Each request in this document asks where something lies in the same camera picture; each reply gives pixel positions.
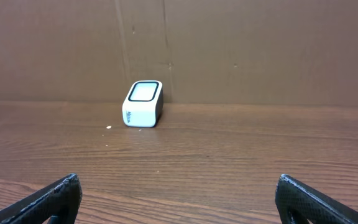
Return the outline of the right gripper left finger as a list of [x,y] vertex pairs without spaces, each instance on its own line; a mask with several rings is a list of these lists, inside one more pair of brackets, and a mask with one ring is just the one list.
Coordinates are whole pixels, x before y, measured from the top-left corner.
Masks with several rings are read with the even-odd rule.
[[71,173],[0,210],[0,223],[74,223],[81,199],[79,177]]

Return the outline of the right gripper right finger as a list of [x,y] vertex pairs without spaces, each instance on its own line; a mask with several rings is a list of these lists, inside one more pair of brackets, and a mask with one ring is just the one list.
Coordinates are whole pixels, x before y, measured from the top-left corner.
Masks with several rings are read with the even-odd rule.
[[316,189],[282,174],[275,191],[282,223],[358,223],[358,212]]

